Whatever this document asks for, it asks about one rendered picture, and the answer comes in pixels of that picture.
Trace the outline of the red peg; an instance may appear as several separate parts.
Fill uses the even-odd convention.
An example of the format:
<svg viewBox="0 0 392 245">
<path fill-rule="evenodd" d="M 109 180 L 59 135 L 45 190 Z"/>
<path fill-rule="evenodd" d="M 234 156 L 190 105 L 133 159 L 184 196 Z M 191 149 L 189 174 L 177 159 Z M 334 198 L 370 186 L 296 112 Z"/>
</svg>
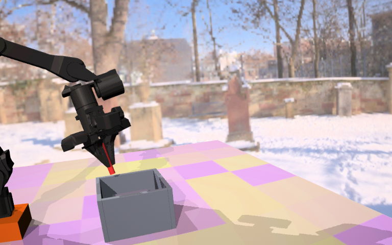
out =
<svg viewBox="0 0 392 245">
<path fill-rule="evenodd" d="M 108 155 L 108 153 L 107 153 L 107 150 L 106 150 L 106 147 L 105 147 L 105 144 L 104 144 L 104 143 L 103 143 L 103 148 L 104 148 L 104 150 L 105 150 L 105 152 L 106 152 L 106 155 L 107 155 L 107 157 L 108 157 L 109 164 L 110 164 L 110 167 L 108 167 L 108 171 L 109 171 L 109 173 L 112 175 L 112 174 L 115 173 L 115 170 L 114 170 L 113 165 L 112 165 L 112 163 L 111 163 L 111 161 L 110 161 L 110 158 L 109 158 L 109 155 Z"/>
</svg>

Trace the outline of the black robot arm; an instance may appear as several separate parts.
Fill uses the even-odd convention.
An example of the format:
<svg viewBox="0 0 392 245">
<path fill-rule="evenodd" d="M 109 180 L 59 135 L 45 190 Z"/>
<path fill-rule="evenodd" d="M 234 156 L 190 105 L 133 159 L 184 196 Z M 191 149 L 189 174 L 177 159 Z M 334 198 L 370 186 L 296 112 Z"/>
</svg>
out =
<svg viewBox="0 0 392 245">
<path fill-rule="evenodd" d="M 0 37 L 0 56 L 46 69 L 72 83 L 79 80 L 94 81 L 86 85 L 79 83 L 73 86 L 64 86 L 62 97 L 70 96 L 76 111 L 83 106 L 97 102 L 92 87 L 98 99 L 102 98 L 104 101 L 125 92 L 123 82 L 116 69 L 96 76 L 86 69 L 81 59 L 76 57 L 50 55 L 5 40 L 2 37 Z M 120 126 L 122 125 L 121 119 L 125 117 L 120 106 L 111 108 L 109 113 L 104 113 L 103 109 L 99 110 L 99 113 L 99 115 L 93 115 L 92 112 L 88 114 L 89 128 L 92 133 Z M 3 151 L 0 147 L 0 218 L 11 217 L 14 211 L 12 193 L 8 191 L 7 186 L 5 187 L 12 175 L 13 165 L 9 149 Z"/>
</svg>

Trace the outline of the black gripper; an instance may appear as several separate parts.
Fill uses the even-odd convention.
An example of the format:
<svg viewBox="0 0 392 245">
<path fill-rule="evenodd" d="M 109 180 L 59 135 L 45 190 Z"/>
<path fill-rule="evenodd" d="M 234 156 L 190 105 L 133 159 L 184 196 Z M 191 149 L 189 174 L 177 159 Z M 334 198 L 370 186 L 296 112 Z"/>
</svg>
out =
<svg viewBox="0 0 392 245">
<path fill-rule="evenodd" d="M 61 141 L 61 148 L 63 152 L 70 151 L 75 146 L 83 143 L 82 149 L 92 153 L 105 167 L 110 167 L 108 157 L 103 148 L 105 144 L 107 153 L 109 155 L 112 165 L 115 165 L 114 156 L 114 141 L 117 134 L 130 127 L 131 124 L 127 118 L 121 119 L 122 125 L 117 125 L 113 129 L 105 130 L 101 129 L 98 132 L 92 133 L 89 128 L 88 114 L 99 115 L 99 110 L 104 109 L 102 105 L 98 105 L 97 102 L 88 104 L 79 108 L 77 112 L 76 120 L 80 120 L 81 126 L 84 131 L 80 131 L 71 134 Z M 100 137 L 100 139 L 99 139 Z"/>
</svg>

